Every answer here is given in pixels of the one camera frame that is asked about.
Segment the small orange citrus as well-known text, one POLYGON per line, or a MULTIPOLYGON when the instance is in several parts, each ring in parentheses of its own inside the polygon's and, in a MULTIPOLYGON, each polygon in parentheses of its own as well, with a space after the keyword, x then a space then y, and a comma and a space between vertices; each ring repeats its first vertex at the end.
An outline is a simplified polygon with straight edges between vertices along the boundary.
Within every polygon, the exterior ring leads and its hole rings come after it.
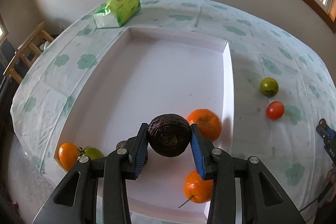
POLYGON ((63 143, 58 150, 59 160, 67 171, 77 162, 77 147, 72 143, 63 143))

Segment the green tomato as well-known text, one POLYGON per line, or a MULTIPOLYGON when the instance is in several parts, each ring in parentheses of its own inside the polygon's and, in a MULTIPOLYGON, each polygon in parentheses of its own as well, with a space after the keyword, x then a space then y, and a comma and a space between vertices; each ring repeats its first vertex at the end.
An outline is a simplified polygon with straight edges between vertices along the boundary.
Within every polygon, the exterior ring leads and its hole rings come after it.
POLYGON ((268 98, 274 97, 278 93, 277 81, 271 77, 262 79, 260 83, 260 91, 268 98))
POLYGON ((91 147, 91 146, 88 146, 85 148, 79 147, 77 149, 77 154, 78 154, 78 157, 87 156, 91 160, 100 159, 104 157, 104 154, 99 149, 96 149, 95 147, 91 147))

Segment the red tomato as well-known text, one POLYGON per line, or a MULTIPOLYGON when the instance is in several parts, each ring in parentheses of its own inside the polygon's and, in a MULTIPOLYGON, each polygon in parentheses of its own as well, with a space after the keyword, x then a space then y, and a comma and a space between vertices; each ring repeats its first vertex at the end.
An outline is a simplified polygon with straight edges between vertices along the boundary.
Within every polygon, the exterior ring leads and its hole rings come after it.
POLYGON ((284 115, 284 105, 280 101, 271 102, 266 108, 266 116, 271 120, 278 120, 284 115))

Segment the large orange mandarin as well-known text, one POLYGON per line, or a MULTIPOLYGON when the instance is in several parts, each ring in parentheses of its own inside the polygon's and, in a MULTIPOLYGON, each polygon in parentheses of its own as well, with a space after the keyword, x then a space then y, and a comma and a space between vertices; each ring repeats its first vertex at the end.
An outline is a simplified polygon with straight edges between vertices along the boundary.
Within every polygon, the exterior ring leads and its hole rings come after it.
POLYGON ((216 141, 222 132, 222 122, 219 117, 209 109, 197 109, 187 117, 189 124, 196 124, 204 138, 216 141))
POLYGON ((194 203, 208 202, 212 197, 213 180, 203 180, 195 169, 187 175, 183 192, 187 201, 194 203))

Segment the large orange mandarin front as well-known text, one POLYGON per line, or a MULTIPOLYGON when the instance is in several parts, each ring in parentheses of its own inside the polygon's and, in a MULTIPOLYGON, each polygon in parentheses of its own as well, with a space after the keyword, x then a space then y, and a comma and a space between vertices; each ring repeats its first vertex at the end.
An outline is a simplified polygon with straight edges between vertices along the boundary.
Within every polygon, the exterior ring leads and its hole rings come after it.
POLYGON ((219 117, 209 109, 197 109, 187 117, 189 124, 196 124, 204 138, 216 141, 222 132, 222 122, 219 117))

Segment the wrinkled dark passionfruit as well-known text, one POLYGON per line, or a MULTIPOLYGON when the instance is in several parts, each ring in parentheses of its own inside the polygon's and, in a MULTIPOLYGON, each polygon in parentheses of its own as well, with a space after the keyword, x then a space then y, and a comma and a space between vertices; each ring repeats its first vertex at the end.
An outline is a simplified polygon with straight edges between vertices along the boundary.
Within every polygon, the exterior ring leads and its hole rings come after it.
POLYGON ((147 130, 151 148, 164 157, 177 157, 184 153, 192 138, 189 122, 177 114, 155 117, 147 130))

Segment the cloud print tablecloth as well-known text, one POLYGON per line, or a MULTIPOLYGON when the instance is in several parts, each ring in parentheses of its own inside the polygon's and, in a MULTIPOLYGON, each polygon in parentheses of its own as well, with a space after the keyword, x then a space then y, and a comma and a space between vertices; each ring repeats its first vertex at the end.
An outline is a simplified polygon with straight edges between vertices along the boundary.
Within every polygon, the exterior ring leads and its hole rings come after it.
POLYGON ((335 127, 335 85, 322 59, 286 31, 246 12, 209 0, 140 0, 119 28, 97 28, 89 12, 38 57, 15 93, 14 132, 40 173, 54 185, 65 176, 58 139, 76 98, 96 65, 129 27, 193 32, 228 41, 234 78, 234 124, 228 152, 259 158, 301 212, 312 219, 331 160, 316 133, 320 119, 335 127), (268 98, 262 79, 278 83, 268 98), (266 108, 280 101, 278 120, 266 108))

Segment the white rectangular tray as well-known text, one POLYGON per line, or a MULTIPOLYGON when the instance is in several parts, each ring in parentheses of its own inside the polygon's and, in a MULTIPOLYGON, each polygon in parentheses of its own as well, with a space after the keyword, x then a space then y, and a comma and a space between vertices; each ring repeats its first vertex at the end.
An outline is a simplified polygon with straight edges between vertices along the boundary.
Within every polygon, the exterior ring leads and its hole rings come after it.
MULTIPOLYGON (((215 145, 229 152, 234 78, 228 41, 150 27, 129 27, 96 65, 68 114, 58 142, 108 155, 161 114, 187 117, 209 109, 222 122, 215 145)), ((130 210, 177 223, 205 223, 209 204, 185 204, 183 184, 195 168, 190 148, 167 158, 152 149, 137 180, 126 183, 130 210)))

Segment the wooden chair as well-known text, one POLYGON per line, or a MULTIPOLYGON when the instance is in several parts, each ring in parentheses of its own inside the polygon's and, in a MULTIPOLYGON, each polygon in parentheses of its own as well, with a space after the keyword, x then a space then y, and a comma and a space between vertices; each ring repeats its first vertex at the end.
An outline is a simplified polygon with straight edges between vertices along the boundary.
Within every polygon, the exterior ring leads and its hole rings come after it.
POLYGON ((22 82, 23 78, 15 69, 15 65, 21 60, 28 68, 33 66, 34 62, 42 54, 42 50, 34 43, 36 39, 42 39, 46 44, 46 48, 54 41, 54 38, 45 30, 45 22, 39 23, 18 47, 14 57, 3 72, 5 78, 11 76, 17 83, 20 84, 22 82))

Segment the green tissue box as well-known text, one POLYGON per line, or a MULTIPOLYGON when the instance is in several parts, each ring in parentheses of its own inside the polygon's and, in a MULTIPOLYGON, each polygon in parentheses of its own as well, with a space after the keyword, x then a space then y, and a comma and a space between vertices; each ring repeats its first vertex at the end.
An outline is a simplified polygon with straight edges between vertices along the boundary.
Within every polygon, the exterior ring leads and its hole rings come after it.
POLYGON ((119 28, 140 9, 140 0, 107 0, 93 13, 93 20, 97 28, 119 28))

